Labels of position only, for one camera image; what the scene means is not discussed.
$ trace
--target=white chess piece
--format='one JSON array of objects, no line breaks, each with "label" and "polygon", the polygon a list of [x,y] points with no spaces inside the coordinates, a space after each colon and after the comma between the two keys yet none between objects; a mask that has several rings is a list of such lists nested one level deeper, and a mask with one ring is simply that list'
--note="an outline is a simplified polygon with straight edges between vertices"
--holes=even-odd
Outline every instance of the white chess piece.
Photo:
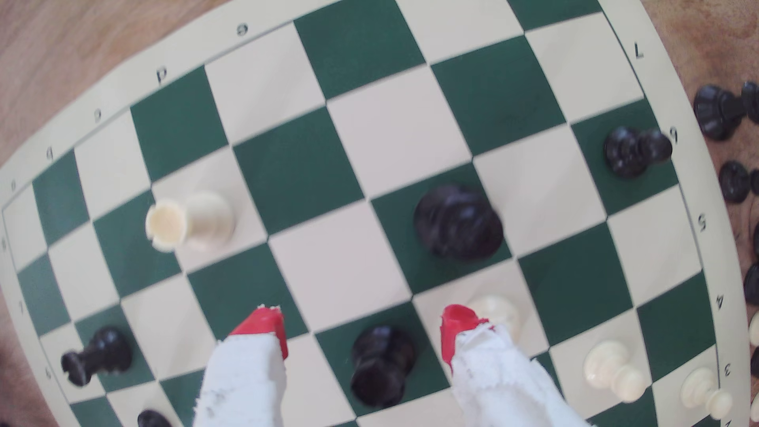
[{"label": "white chess piece", "polygon": [[502,324],[509,330],[515,343],[521,334],[519,310],[507,298],[498,295],[485,295],[472,299],[467,307],[474,310],[479,318],[486,318],[492,324]]},{"label": "white chess piece", "polygon": [[682,383],[680,398],[689,409],[705,405],[714,419],[722,419],[732,409],[732,396],[717,388],[716,375],[709,368],[698,368],[688,375]]},{"label": "white chess piece", "polygon": [[235,231],[235,213],[229,203],[214,193],[198,193],[184,204],[159,200],[145,217],[145,234],[161,252],[174,251],[187,243],[205,251],[219,247]]},{"label": "white chess piece", "polygon": [[643,374],[629,364],[630,351],[619,341],[604,341],[585,358],[585,380],[595,388],[610,388],[623,402],[635,402],[646,391]]},{"label": "white chess piece", "polygon": [[759,346],[759,312],[754,314],[751,323],[748,324],[748,340],[752,346]]}]

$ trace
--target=red gripper tip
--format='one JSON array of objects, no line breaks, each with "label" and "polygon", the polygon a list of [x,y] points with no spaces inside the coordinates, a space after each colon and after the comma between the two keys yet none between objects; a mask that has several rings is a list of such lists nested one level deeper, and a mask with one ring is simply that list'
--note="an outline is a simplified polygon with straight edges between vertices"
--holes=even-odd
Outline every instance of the red gripper tip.
[{"label": "red gripper tip", "polygon": [[285,336],[285,317],[279,307],[259,307],[243,320],[229,335],[252,335],[274,333],[282,349],[282,360],[287,359],[287,337]]},{"label": "red gripper tip", "polygon": [[475,329],[479,324],[487,323],[487,319],[480,319],[469,307],[459,304],[451,304],[442,311],[442,324],[440,325],[440,346],[442,360],[451,366],[451,359],[456,352],[456,335],[462,331]]}]

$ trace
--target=printed number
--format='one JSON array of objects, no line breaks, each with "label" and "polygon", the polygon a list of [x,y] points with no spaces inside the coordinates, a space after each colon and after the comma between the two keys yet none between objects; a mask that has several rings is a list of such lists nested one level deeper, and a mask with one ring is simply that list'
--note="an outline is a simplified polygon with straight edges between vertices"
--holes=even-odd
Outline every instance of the printed number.
[{"label": "printed number", "polygon": [[166,78],[166,67],[160,67],[156,70],[156,77],[158,78],[158,84],[161,84],[163,82],[163,79]]}]

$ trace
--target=black chess piece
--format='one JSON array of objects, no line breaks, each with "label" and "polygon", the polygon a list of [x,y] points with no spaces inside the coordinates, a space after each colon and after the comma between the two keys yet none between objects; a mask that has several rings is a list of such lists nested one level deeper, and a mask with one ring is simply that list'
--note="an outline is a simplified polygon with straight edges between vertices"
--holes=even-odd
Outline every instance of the black chess piece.
[{"label": "black chess piece", "polygon": [[441,258],[479,261],[503,242],[503,225],[485,195],[461,185],[427,192],[414,210],[414,228],[422,244]]},{"label": "black chess piece", "polygon": [[416,358],[414,343],[405,332],[390,326],[367,329],[351,349],[353,395],[375,408],[397,405]]},{"label": "black chess piece", "polygon": [[672,156],[672,143],[659,129],[638,131],[622,126],[606,137],[603,154],[612,172],[630,179],[651,165],[666,162]]},{"label": "black chess piece", "polygon": [[730,138],[744,117],[759,124],[759,86],[747,81],[741,96],[709,84],[696,93],[693,111],[701,132],[715,141]]},{"label": "black chess piece", "polygon": [[720,168],[720,188],[722,197],[728,203],[743,203],[751,188],[748,171],[741,163],[728,160]]},{"label": "black chess piece", "polygon": [[160,413],[144,410],[137,416],[137,427],[172,427],[172,425]]},{"label": "black chess piece", "polygon": [[61,356],[63,372],[79,387],[90,383],[98,372],[123,372],[132,363],[132,349],[126,337],[115,327],[102,327],[82,353],[70,351]]},{"label": "black chess piece", "polygon": [[753,263],[743,279],[743,296],[746,302],[759,305],[759,264]]}]

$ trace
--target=wooden table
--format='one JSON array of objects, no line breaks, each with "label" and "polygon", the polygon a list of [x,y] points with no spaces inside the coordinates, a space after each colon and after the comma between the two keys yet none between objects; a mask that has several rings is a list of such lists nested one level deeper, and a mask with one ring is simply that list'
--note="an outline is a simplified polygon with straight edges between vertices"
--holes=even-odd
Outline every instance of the wooden table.
[{"label": "wooden table", "polygon": [[[0,164],[34,131],[126,58],[226,0],[0,0]],[[759,2],[643,0],[692,98],[704,84],[736,93],[759,80]],[[709,143],[716,168],[759,167],[759,127]],[[742,273],[759,198],[728,206]],[[0,421],[56,425],[30,373],[0,294]],[[749,318],[759,308],[748,306]],[[752,382],[752,394],[759,381]]]}]

